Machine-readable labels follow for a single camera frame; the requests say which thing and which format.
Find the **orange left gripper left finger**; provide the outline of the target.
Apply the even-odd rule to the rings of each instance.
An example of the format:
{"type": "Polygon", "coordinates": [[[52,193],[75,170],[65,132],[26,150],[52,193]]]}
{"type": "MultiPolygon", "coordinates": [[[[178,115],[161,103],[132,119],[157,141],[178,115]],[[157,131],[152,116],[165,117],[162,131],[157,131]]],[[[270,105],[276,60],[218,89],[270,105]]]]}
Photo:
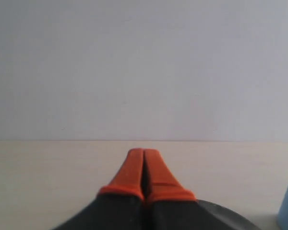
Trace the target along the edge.
{"type": "Polygon", "coordinates": [[[111,182],[94,201],[57,230],[140,230],[144,195],[141,189],[144,150],[132,149],[111,182]]]}

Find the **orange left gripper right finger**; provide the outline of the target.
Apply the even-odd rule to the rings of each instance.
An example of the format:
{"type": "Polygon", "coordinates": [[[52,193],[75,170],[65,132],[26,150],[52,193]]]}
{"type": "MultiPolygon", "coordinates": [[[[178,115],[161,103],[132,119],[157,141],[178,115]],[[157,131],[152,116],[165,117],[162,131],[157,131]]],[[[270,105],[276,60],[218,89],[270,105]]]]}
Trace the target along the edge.
{"type": "Polygon", "coordinates": [[[228,225],[201,207],[194,193],[173,176],[160,153],[144,150],[148,176],[146,203],[155,230],[227,230],[228,225]]]}

